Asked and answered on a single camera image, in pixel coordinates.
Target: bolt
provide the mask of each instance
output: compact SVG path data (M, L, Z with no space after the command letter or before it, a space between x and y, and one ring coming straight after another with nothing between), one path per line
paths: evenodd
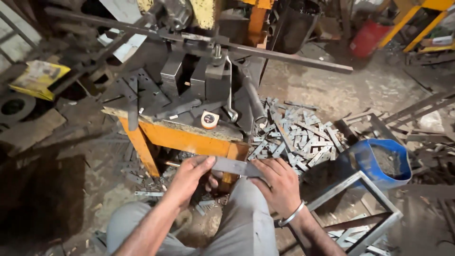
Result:
M221 58L221 45L215 45L215 58Z

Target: red container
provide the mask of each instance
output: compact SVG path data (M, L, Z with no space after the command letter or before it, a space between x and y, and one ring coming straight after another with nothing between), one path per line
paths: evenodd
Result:
M393 26L391 26L389 20L381 19L379 22L375 22L371 19L367 19L349 45L352 54L360 58L370 56L376 48L378 48L381 39L383 39L392 28Z

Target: metal bracelet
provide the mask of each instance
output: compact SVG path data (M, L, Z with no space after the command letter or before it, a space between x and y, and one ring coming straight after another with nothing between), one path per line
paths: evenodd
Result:
M302 203L297 207L297 210L286 220L283 221L283 219L278 221L278 226L284 227L287 223L289 223L296 215L298 212L300 212L301 209L305 206L305 201L302 200Z

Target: blue plastic container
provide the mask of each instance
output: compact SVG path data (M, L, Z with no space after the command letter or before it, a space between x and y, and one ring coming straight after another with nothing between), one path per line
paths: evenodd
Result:
M377 145L392 152L397 152L401 174L393 179L383 173L374 157L371 145ZM357 164L351 162L352 157L354 157ZM391 139L369 138L359 141L349 149L343 151L338 156L335 164L339 168L340 178L345 179L361 170L382 191L402 186L408 183L412 177L406 148ZM353 187L364 188L360 182L354 183Z

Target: grey trousers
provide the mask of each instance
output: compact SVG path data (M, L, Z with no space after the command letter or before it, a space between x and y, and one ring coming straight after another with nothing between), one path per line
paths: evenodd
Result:
M130 202L114 211L106 231L109 254L120 247L150 210L145 203ZM277 256L273 219L264 196L245 177L239 179L223 209L218 231L206 248L186 247L168 234L157 255Z

